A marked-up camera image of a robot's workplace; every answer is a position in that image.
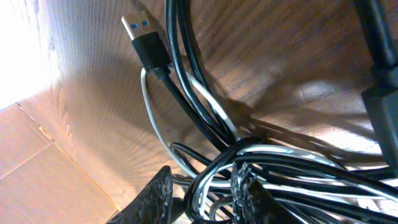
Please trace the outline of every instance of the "black plastic connector housing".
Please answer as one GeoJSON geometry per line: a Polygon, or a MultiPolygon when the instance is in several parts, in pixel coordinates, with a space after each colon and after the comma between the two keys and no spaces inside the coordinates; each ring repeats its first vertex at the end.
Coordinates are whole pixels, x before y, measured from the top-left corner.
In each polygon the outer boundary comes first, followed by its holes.
{"type": "Polygon", "coordinates": [[[398,88],[376,85],[362,92],[384,161],[398,168],[398,88]]]}
{"type": "Polygon", "coordinates": [[[142,66],[147,72],[155,68],[168,68],[172,62],[158,32],[141,35],[131,41],[142,66]]]}

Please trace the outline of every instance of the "wooden surface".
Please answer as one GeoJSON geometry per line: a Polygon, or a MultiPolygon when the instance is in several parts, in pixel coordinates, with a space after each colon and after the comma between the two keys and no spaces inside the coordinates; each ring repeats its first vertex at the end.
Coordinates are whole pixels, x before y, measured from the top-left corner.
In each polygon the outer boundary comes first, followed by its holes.
{"type": "Polygon", "coordinates": [[[18,106],[0,121],[0,223],[104,223],[116,211],[18,106]]]}
{"type": "MultiPolygon", "coordinates": [[[[383,2],[396,39],[398,2],[383,2]]],[[[35,74],[49,80],[21,106],[117,205],[125,207],[163,165],[180,172],[148,120],[141,67],[120,21],[147,9],[162,30],[163,1],[10,4],[29,19],[42,61],[35,74]]],[[[372,62],[352,1],[193,1],[190,10],[211,87],[242,130],[346,162],[361,162],[362,154],[380,160],[359,96],[372,62]]],[[[168,141],[216,156],[161,82],[150,77],[149,90],[168,141]]]]}

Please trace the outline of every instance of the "cable bundle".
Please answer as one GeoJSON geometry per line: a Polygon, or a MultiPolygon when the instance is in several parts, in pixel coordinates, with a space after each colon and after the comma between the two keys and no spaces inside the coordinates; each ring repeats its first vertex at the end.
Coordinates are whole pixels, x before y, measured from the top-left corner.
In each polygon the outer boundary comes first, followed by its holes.
{"type": "Polygon", "coordinates": [[[232,214],[225,207],[234,203],[231,191],[234,164],[246,164],[250,175],[294,217],[298,223],[341,223],[337,217],[363,223],[398,223],[398,218],[355,206],[343,198],[388,199],[398,202],[398,190],[386,184],[395,178],[389,167],[375,170],[348,171],[324,156],[285,146],[264,144],[257,137],[241,136],[220,104],[214,99],[199,66],[193,48],[184,0],[166,0],[165,20],[170,54],[175,72],[188,101],[170,79],[169,72],[154,72],[170,90],[178,103],[199,130],[221,152],[213,161],[178,142],[168,145],[157,129],[146,89],[146,71],[142,69],[141,84],[150,121],[160,141],[173,160],[190,176],[174,175],[174,183],[186,188],[185,213],[195,223],[244,223],[240,214],[232,214]],[[183,44],[193,76],[182,63],[177,39],[177,15],[183,44]],[[196,96],[196,88],[211,106],[213,115],[196,96]],[[199,172],[186,155],[206,166],[199,172]],[[206,211],[206,202],[212,206],[206,211]],[[216,221],[217,210],[227,220],[216,221]]]}

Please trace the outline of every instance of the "white cable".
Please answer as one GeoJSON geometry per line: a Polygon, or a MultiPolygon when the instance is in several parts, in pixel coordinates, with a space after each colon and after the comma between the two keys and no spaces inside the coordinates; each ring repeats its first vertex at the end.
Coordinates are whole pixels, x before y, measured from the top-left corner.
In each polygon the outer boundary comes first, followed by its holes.
{"type": "Polygon", "coordinates": [[[238,152],[238,155],[244,154],[247,152],[258,152],[258,153],[266,153],[266,154],[278,154],[278,155],[290,156],[290,157],[299,157],[301,159],[309,159],[309,160],[313,160],[313,161],[316,161],[316,162],[319,162],[322,164],[326,164],[326,165],[329,165],[332,167],[344,169],[337,163],[335,163],[323,156],[320,156],[316,153],[308,152],[308,151],[301,150],[301,149],[295,149],[295,148],[287,147],[287,146],[258,144],[258,145],[249,146],[245,149],[240,150],[238,152]]]}
{"type": "MultiPolygon", "coordinates": [[[[233,164],[226,164],[223,165],[222,167],[218,168],[217,172],[220,172],[222,170],[226,170],[230,167],[232,167],[233,164]]],[[[206,205],[206,198],[207,198],[207,193],[209,192],[209,188],[210,188],[210,183],[213,180],[214,175],[212,175],[205,183],[205,185],[203,186],[203,192],[201,193],[201,198],[200,198],[200,206],[199,206],[199,215],[201,217],[205,216],[205,205],[206,205]]]]}
{"type": "MultiPolygon", "coordinates": [[[[157,128],[154,115],[152,114],[152,110],[150,108],[150,103],[149,103],[149,97],[148,97],[148,92],[147,92],[147,85],[146,85],[146,71],[145,69],[141,70],[141,88],[142,88],[142,95],[144,96],[144,101],[145,101],[145,106],[147,108],[148,112],[148,117],[150,120],[150,123],[152,124],[152,127],[154,127],[154,130],[156,132],[157,137],[163,144],[163,147],[165,147],[166,151],[170,154],[170,156],[173,158],[173,160],[183,169],[188,175],[190,175],[192,178],[195,178],[197,175],[194,173],[192,170],[189,169],[171,150],[169,145],[167,144],[166,140],[163,138],[161,135],[159,129],[157,128]]],[[[212,187],[229,187],[230,184],[228,181],[213,181],[210,184],[212,187]]]]}
{"type": "Polygon", "coordinates": [[[330,193],[330,192],[319,192],[315,190],[307,190],[303,188],[291,187],[287,185],[276,185],[276,184],[263,184],[262,185],[265,189],[275,189],[275,190],[283,190],[288,192],[296,192],[302,194],[309,194],[312,196],[316,195],[326,195],[330,197],[337,197],[337,198],[362,198],[362,199],[373,199],[373,200],[382,200],[385,197],[376,196],[376,195],[350,195],[350,194],[338,194],[338,193],[330,193]]]}
{"type": "Polygon", "coordinates": [[[191,84],[191,86],[195,87],[209,102],[212,108],[214,108],[215,111],[217,111],[218,115],[225,121],[225,124],[227,127],[231,130],[232,134],[235,137],[235,140],[240,140],[241,136],[239,135],[238,129],[235,127],[235,125],[232,123],[231,119],[228,117],[228,115],[225,113],[224,109],[221,107],[221,105],[217,102],[217,100],[209,93],[209,91],[196,80],[191,74],[188,72],[185,72],[187,74],[188,80],[191,84]]]}

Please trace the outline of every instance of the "black usb cable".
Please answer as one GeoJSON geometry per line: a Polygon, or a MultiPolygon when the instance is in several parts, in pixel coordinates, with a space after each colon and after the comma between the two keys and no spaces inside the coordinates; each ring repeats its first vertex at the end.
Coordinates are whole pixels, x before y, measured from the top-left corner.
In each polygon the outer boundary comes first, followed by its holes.
{"type": "Polygon", "coordinates": [[[203,122],[170,79],[169,65],[171,64],[171,59],[169,53],[160,39],[159,33],[152,28],[146,13],[139,12],[123,16],[122,22],[144,69],[148,73],[154,72],[206,138],[218,150],[225,150],[226,145],[203,122]]]}
{"type": "Polygon", "coordinates": [[[212,131],[214,131],[224,142],[230,145],[235,142],[234,137],[231,134],[228,136],[225,132],[223,132],[221,126],[211,117],[209,112],[207,112],[202,103],[200,103],[196,94],[193,92],[185,74],[177,38],[177,1],[170,0],[168,4],[166,4],[165,10],[167,38],[169,40],[170,49],[173,49],[170,51],[170,54],[172,57],[175,73],[177,74],[182,90],[202,120],[204,120],[204,122],[206,122],[212,131]]]}
{"type": "MultiPolygon", "coordinates": [[[[191,65],[191,69],[195,78],[211,93],[209,84],[206,81],[205,75],[201,69],[199,64],[199,59],[195,48],[193,47],[193,40],[195,40],[195,36],[193,35],[192,26],[189,22],[188,18],[188,7],[186,5],[187,1],[178,1],[178,24],[180,26],[182,41],[184,44],[185,51],[187,53],[187,57],[189,63],[191,65]]],[[[220,115],[216,112],[216,110],[211,107],[213,114],[216,118],[218,124],[220,124],[223,131],[226,132],[226,135],[234,141],[233,134],[231,130],[227,127],[224,120],[220,117],[220,115]]]]}

